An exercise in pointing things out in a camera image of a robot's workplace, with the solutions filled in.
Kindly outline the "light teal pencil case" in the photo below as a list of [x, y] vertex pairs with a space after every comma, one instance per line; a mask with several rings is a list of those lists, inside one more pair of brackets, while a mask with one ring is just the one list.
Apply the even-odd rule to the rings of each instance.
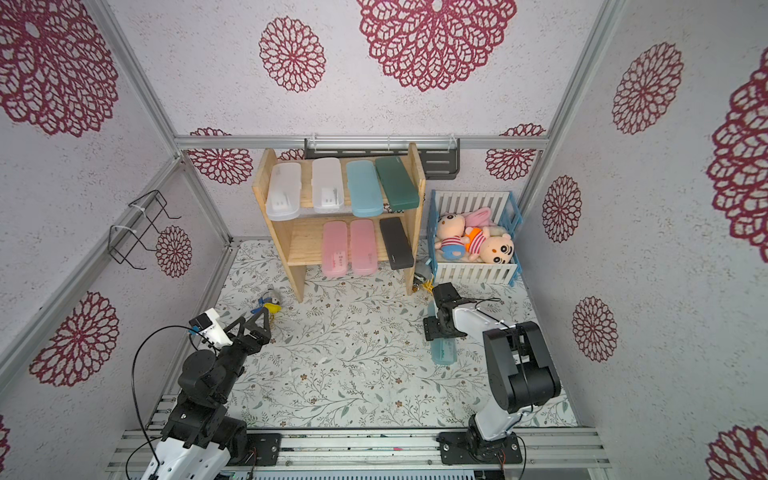
[[437, 318], [436, 312], [436, 304], [432, 301], [427, 307], [427, 317], [423, 320], [425, 338], [430, 345], [432, 361], [438, 366], [450, 366], [458, 358], [456, 340], [436, 337], [432, 321], [432, 318]]

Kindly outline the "black pencil case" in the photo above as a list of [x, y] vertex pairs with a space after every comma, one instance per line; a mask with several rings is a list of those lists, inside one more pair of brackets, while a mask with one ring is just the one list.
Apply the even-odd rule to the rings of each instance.
[[413, 253], [401, 219], [380, 219], [379, 227], [391, 269], [411, 268], [414, 264]]

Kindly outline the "pink pencil case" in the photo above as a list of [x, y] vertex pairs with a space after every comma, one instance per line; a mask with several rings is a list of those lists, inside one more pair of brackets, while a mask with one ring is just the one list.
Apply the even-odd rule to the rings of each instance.
[[344, 221], [326, 222], [323, 226], [322, 262], [323, 275], [338, 278], [348, 272], [348, 224]]
[[372, 220], [360, 219], [350, 223], [350, 260], [357, 276], [374, 274], [378, 269], [378, 251]]

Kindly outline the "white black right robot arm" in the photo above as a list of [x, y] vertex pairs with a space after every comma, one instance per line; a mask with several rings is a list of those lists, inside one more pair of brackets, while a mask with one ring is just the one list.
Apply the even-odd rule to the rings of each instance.
[[233, 397], [250, 427], [457, 428], [473, 460], [495, 463], [520, 460], [514, 429], [559, 390], [537, 326], [501, 289], [346, 283], [277, 316]]

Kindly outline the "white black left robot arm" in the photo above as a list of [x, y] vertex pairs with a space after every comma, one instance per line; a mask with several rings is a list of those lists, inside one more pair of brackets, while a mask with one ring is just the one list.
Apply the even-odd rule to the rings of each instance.
[[269, 312], [241, 316], [223, 327], [209, 309], [183, 330], [209, 346], [190, 354], [178, 378], [181, 391], [157, 441], [144, 479], [225, 479], [225, 467], [247, 450], [247, 426], [228, 415], [230, 393], [246, 359], [272, 339]]

